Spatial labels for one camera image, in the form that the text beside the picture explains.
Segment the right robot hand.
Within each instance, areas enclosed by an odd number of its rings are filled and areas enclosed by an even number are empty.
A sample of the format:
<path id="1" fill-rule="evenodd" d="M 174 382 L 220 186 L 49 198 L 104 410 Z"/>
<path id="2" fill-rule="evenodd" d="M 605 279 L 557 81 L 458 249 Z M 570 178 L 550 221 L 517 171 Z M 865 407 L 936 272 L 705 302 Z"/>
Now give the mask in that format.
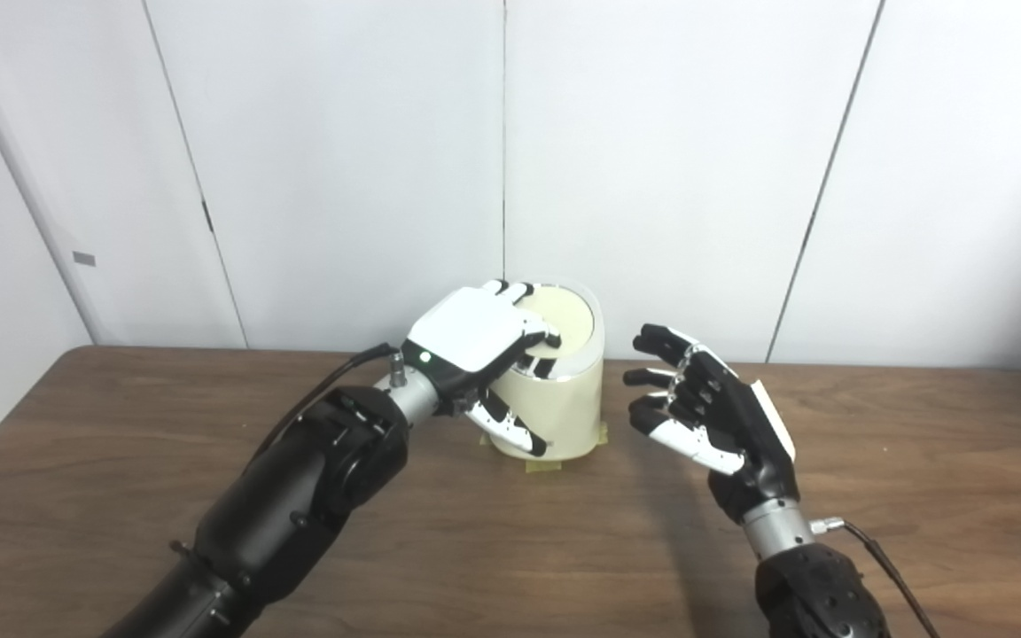
<path id="1" fill-rule="evenodd" d="M 629 403 L 629 424 L 708 469 L 724 514 L 742 524 L 765 503 L 799 501 L 797 451 L 760 379 L 748 383 L 708 346 L 664 324 L 644 324 L 633 347 L 666 369 L 625 371 L 625 385 L 652 389 Z"/>

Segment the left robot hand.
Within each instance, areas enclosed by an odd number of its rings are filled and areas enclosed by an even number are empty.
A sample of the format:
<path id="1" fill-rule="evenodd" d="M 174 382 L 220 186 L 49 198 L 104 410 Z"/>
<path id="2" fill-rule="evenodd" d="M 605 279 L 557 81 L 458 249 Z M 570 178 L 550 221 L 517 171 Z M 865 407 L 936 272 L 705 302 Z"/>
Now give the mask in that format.
<path id="1" fill-rule="evenodd" d="M 434 416 L 465 415 L 493 439 L 540 457 L 547 441 L 493 389 L 530 348 L 562 345 L 554 324 L 518 305 L 531 295 L 530 283 L 502 279 L 458 288 L 414 323 L 400 353 L 431 387 Z"/>

